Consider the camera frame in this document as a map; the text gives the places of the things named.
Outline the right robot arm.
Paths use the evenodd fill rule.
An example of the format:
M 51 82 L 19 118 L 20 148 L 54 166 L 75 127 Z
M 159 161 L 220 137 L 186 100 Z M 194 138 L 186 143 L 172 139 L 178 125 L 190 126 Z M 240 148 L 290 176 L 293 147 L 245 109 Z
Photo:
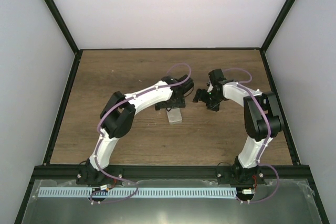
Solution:
M 218 81 L 208 89 L 197 89 L 193 102 L 204 102 L 207 109 L 217 112 L 220 103 L 228 100 L 244 110 L 247 139 L 237 157 L 240 166 L 233 170 L 235 181 L 244 184 L 251 179 L 251 168 L 260 164 L 268 144 L 284 130 L 284 121 L 273 92 L 253 90 L 235 81 Z

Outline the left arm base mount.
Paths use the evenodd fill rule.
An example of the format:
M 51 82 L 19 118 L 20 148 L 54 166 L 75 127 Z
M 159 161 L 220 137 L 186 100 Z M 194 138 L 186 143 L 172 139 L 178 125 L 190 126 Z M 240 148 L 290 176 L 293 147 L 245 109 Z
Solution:
M 104 184 L 114 184 L 114 182 L 117 184 L 121 183 L 117 182 L 117 179 L 108 177 L 101 171 L 94 169 L 88 161 L 81 162 L 78 168 L 79 169 L 76 179 L 77 185 L 101 186 Z M 124 169 L 121 166 L 109 165 L 103 170 L 106 173 L 118 178 L 120 178 L 119 176 L 123 177 L 124 173 Z

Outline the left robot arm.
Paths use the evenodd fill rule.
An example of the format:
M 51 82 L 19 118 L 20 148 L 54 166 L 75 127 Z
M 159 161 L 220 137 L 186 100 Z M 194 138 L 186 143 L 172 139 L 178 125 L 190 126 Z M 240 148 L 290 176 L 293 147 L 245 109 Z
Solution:
M 184 108 L 184 96 L 193 87 L 193 80 L 188 75 L 179 79 L 166 76 L 156 84 L 137 92 L 115 92 L 100 114 L 97 126 L 100 136 L 89 157 L 92 166 L 89 178 L 95 184 L 102 184 L 106 180 L 105 168 L 109 165 L 110 156 L 118 140 L 131 130 L 134 117 L 139 112 L 151 106 L 155 106 L 156 110 L 168 111 Z

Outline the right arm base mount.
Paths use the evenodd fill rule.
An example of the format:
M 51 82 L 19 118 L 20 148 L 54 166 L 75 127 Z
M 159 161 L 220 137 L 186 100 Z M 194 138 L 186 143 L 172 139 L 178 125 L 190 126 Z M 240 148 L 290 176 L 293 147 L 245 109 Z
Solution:
M 242 168 L 240 165 L 220 162 L 216 167 L 217 180 L 222 184 L 252 185 L 263 184 L 264 178 L 260 177 L 259 167 Z

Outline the green glasses case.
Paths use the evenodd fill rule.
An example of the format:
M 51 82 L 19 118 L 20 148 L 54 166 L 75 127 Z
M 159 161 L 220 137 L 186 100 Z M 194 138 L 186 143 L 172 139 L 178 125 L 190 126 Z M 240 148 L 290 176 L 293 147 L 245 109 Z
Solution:
M 173 124 L 182 123 L 182 114 L 180 108 L 170 108 L 166 111 L 168 122 Z

